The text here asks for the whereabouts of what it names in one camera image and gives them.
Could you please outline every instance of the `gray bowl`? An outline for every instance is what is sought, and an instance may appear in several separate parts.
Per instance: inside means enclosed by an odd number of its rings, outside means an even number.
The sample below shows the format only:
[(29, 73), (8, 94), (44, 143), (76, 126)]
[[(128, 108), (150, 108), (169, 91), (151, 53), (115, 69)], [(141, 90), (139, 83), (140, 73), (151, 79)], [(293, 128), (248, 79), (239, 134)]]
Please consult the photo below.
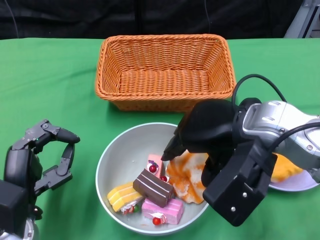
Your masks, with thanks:
[(95, 176), (95, 186), (100, 202), (106, 212), (119, 224), (134, 232), (161, 236), (175, 233), (195, 221), (208, 207), (201, 204), (184, 203), (184, 213), (177, 225), (155, 226), (141, 212), (122, 215), (116, 213), (106, 196), (116, 186), (134, 181), (147, 165), (148, 155), (162, 155), (169, 140), (174, 136), (176, 125), (169, 123), (147, 123), (135, 126), (117, 136), (104, 150)]

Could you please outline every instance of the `table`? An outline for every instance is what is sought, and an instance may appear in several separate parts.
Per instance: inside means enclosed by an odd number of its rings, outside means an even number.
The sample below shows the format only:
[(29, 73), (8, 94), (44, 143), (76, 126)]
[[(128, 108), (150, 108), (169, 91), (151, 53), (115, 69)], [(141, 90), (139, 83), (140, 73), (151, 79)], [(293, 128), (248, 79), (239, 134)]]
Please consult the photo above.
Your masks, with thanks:
[[(42, 240), (151, 240), (133, 233), (105, 212), (95, 186), (96, 167), (110, 141), (124, 130), (148, 122), (177, 124), (180, 113), (120, 112), (95, 95), (101, 39), (15, 39), (0, 41), (0, 178), (8, 147), (26, 128), (47, 118), (80, 136), (73, 179), (38, 198), (44, 211), (37, 224)], [(236, 79), (247, 74), (270, 78), (286, 99), (309, 114), (320, 113), (320, 39), (228, 41)], [(262, 101), (279, 99), (265, 82), (251, 79), (238, 91)], [(52, 142), (39, 155), (43, 169), (58, 164), (65, 144)], [(320, 234), (320, 188), (269, 195), (240, 227), (213, 209), (167, 240), (315, 239)]]

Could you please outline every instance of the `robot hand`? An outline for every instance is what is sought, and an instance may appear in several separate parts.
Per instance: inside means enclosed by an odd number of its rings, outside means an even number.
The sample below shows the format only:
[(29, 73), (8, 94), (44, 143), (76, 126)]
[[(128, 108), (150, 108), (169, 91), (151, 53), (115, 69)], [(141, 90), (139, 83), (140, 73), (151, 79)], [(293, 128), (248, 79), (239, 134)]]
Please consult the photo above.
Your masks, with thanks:
[[(43, 172), (38, 153), (52, 141), (67, 143), (60, 160)], [(74, 133), (43, 120), (26, 130), (24, 137), (13, 144), (6, 154), (4, 178), (0, 180), (0, 240), (36, 239), (34, 220), (42, 218), (37, 197), (48, 189), (56, 189), (72, 179), (70, 168), (75, 144), (80, 138)]]
[[(236, 106), (239, 85), (250, 77), (268, 82), (282, 101), (246, 98)], [(267, 195), (277, 160), (273, 153), (286, 156), (320, 182), (319, 116), (286, 103), (274, 84), (260, 75), (240, 80), (232, 102), (196, 104), (180, 121), (162, 160), (170, 161), (185, 150), (208, 153), (201, 176), (203, 198), (233, 226), (240, 226)]]

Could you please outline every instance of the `wire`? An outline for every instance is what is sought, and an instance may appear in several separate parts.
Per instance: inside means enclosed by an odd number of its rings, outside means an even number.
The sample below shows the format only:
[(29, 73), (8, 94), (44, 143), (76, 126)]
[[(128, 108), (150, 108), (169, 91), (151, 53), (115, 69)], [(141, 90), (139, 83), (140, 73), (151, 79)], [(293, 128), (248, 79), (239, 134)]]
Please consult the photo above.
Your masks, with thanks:
[(11, 10), (11, 7), (9, 5), (9, 3), (7, 2), (7, 0), (4, 0), (6, 6), (8, 7), (10, 13), (11, 13), (11, 16), (12, 16), (12, 19), (13, 19), (13, 24), (14, 24), (14, 28), (15, 28), (15, 33), (16, 33), (16, 38), (18, 39), (19, 38), (19, 32), (18, 32), (18, 27), (17, 27), (17, 23), (16, 23), (16, 19), (15, 19), (15, 16), (14, 16), (14, 13), (12, 12)]
[(258, 78), (258, 79), (262, 79), (265, 82), (267, 82), (275, 91), (276, 93), (279, 95), (279, 97), (281, 98), (282, 101), (287, 102), (287, 100), (285, 99), (285, 97), (282, 95), (282, 93), (280, 92), (280, 90), (276, 87), (276, 85), (270, 81), (268, 78), (266, 78), (265, 76), (259, 75), (259, 74), (249, 74), (247, 76), (244, 76), (243, 78), (241, 78), (241, 80), (236, 84), (234, 91), (232, 93), (232, 98), (231, 98), (231, 103), (232, 103), (232, 107), (234, 112), (237, 111), (237, 106), (236, 106), (236, 95), (237, 95), (237, 91), (240, 87), (240, 85), (247, 79), (250, 78)]
[(209, 18), (208, 10), (207, 10), (207, 0), (204, 0), (204, 9), (205, 9), (205, 13), (206, 13), (206, 18), (208, 19), (208, 23), (209, 23), (209, 33), (210, 33), (210, 31), (211, 31), (211, 23), (210, 23), (210, 18)]
[(301, 126), (297, 126), (284, 134), (282, 134), (277, 140), (275, 140), (272, 145), (270, 146), (268, 150), (268, 154), (272, 154), (274, 150), (279, 146), (280, 143), (282, 143), (284, 140), (289, 138), (291, 135), (296, 134), (297, 132), (306, 130), (306, 129), (312, 129), (312, 128), (320, 128), (320, 122), (313, 122), (313, 123), (307, 123)]

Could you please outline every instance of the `red cherry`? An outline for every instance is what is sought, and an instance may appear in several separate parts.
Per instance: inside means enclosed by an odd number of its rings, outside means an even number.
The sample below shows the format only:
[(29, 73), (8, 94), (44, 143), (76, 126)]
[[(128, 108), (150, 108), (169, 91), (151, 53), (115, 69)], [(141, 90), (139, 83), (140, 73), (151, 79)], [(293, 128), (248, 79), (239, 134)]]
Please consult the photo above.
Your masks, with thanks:
[(150, 173), (155, 173), (157, 171), (157, 167), (155, 165), (151, 165), (149, 167), (149, 171), (150, 171)]
[(157, 217), (154, 217), (153, 219), (152, 219), (152, 223), (154, 224), (154, 225), (160, 225), (161, 224), (161, 219), (160, 218), (157, 218)]
[(161, 179), (162, 181), (165, 181), (165, 182), (167, 182), (167, 181), (168, 181), (168, 179), (167, 179), (167, 177), (166, 177), (166, 176), (161, 176), (161, 177), (160, 177), (160, 179)]

